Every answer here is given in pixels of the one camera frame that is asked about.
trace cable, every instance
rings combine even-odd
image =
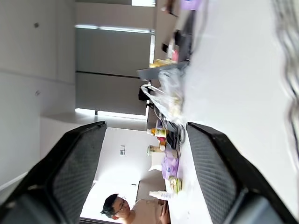
[[[274,12],[276,15],[277,36],[285,52],[285,80],[288,84],[288,91],[292,97],[289,106],[288,121],[297,154],[294,159],[298,167],[299,158],[299,27],[294,12],[293,0],[273,0]]]

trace light switch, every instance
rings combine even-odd
[[[121,146],[120,155],[125,155],[125,153],[126,153],[126,147],[125,146]]]

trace white bottle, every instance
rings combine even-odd
[[[176,197],[177,195],[167,193],[166,191],[161,191],[160,190],[160,191],[150,191],[149,196],[156,197],[157,199],[160,199],[160,200],[168,201],[171,198]]]

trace snack package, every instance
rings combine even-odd
[[[170,188],[173,193],[178,193],[182,190],[182,181],[174,176],[169,177]]]

